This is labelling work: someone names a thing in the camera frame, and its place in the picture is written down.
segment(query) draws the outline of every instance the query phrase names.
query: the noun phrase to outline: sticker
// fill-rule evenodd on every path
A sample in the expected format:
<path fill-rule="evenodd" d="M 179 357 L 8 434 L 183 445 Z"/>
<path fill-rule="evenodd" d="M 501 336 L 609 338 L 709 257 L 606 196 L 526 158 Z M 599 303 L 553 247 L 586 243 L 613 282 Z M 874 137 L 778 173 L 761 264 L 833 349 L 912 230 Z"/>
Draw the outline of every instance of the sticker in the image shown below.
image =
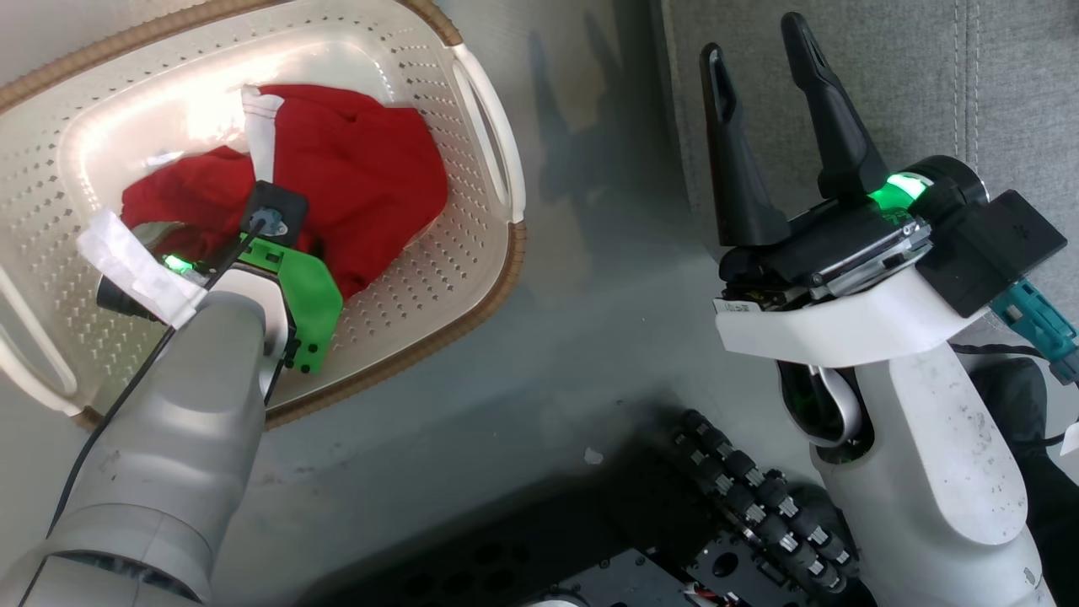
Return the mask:
<path fill-rule="evenodd" d="M 1061 445 L 1061 455 L 1068 455 L 1077 449 L 1079 449 L 1079 423 L 1068 426 L 1068 429 L 1064 431 L 1064 444 Z"/>
<path fill-rule="evenodd" d="M 716 315 L 723 315 L 726 313 L 760 313 L 761 305 L 753 301 L 726 301 L 723 299 L 713 299 L 712 305 L 715 307 Z"/>

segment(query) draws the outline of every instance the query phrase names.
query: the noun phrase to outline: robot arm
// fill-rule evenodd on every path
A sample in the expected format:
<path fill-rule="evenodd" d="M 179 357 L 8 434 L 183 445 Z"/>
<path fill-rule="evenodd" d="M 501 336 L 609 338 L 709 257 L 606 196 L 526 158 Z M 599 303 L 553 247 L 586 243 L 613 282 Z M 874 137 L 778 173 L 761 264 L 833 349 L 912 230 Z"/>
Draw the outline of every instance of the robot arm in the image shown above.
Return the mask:
<path fill-rule="evenodd" d="M 946 342 L 992 309 L 1074 382 L 1075 330 L 1024 279 L 1066 240 L 961 162 L 889 175 L 805 19 L 782 36 L 827 199 L 767 199 L 714 44 L 702 53 L 720 262 L 715 327 L 779 364 L 784 404 L 849 524 L 879 605 L 1051 605 L 1023 479 Z"/>
<path fill-rule="evenodd" d="M 0 583 L 0 605 L 209 601 L 262 436 L 282 313 L 274 280 L 221 277 L 100 434 L 51 535 Z"/>

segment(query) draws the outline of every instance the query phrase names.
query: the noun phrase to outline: white label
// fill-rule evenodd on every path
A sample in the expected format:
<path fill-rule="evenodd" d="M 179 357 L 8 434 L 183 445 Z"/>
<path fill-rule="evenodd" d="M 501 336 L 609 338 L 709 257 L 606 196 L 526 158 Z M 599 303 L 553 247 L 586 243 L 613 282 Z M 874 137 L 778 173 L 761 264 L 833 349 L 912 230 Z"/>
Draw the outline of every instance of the white label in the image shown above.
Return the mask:
<path fill-rule="evenodd" d="M 1079 423 L 1068 426 L 1064 431 L 1064 443 L 1061 445 L 1061 455 L 1065 456 L 1079 449 Z"/>
<path fill-rule="evenodd" d="M 162 322 L 181 328 L 206 291 L 165 268 L 112 210 L 90 220 L 76 240 L 79 252 Z"/>
<path fill-rule="evenodd" d="M 752 301 L 724 301 L 723 299 L 713 299 L 712 305 L 715 306 L 715 314 L 722 315 L 725 313 L 760 313 L 760 303 L 754 303 Z"/>

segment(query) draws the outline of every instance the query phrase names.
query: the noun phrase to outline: green led light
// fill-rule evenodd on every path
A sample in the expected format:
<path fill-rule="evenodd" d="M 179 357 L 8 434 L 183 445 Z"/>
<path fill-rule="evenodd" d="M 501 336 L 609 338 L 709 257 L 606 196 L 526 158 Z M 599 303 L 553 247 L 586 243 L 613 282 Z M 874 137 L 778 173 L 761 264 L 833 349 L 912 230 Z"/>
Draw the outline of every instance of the green led light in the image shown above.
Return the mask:
<path fill-rule="evenodd" d="M 176 272 L 177 274 L 182 274 L 183 272 L 187 272 L 191 267 L 194 267 L 194 263 L 188 263 L 187 261 L 180 259 L 175 254 L 166 254 L 163 261 L 165 262 L 166 267 Z"/>
<path fill-rule="evenodd" d="M 893 208 L 906 209 L 926 191 L 926 184 L 915 177 L 892 175 L 888 177 L 883 188 L 870 194 L 876 201 L 880 210 Z"/>
<path fill-rule="evenodd" d="M 910 194 L 911 199 L 917 199 L 921 195 L 921 192 L 926 191 L 927 187 L 920 179 L 899 174 L 888 177 L 888 182 Z"/>

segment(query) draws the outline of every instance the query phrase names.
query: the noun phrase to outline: basket handle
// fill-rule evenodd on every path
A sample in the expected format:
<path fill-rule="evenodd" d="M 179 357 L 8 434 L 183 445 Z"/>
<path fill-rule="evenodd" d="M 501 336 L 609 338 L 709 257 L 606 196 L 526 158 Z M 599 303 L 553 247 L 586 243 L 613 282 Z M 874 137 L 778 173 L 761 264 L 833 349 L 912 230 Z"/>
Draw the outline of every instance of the basket handle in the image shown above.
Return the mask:
<path fill-rule="evenodd" d="M 464 44 L 457 44 L 452 50 L 457 59 L 453 65 L 453 74 L 457 79 L 465 109 L 472 116 L 480 149 L 491 170 L 495 195 L 509 209 L 510 220 L 520 223 L 524 220 L 524 168 L 521 166 L 521 154 L 517 149 L 509 118 L 491 80 L 472 51 Z M 491 146 L 487 126 L 490 126 L 494 135 L 497 150 Z"/>
<path fill-rule="evenodd" d="M 442 42 L 447 46 L 456 46 L 464 42 L 464 39 L 461 38 L 461 32 L 457 31 L 450 17 L 446 16 L 446 13 L 435 4 L 435 0 L 397 1 L 427 22 L 427 25 L 438 33 L 438 37 L 442 39 Z"/>
<path fill-rule="evenodd" d="M 15 282 L 8 276 L 8 272 L 3 267 L 0 267 L 0 294 L 3 295 L 12 311 L 14 311 L 17 322 L 23 326 L 22 329 L 30 336 L 53 367 L 63 387 L 57 390 L 44 382 L 39 374 L 35 373 L 13 344 L 8 331 L 2 327 L 0 327 L 0 370 L 8 374 L 8 377 L 24 392 L 42 405 L 69 417 L 74 417 L 83 413 L 82 408 L 70 401 L 78 387 L 74 373 L 64 361 L 56 346 L 49 340 L 44 328 L 41 327 L 41 323 L 33 316 L 33 309 L 23 299 L 18 288 L 15 287 Z"/>

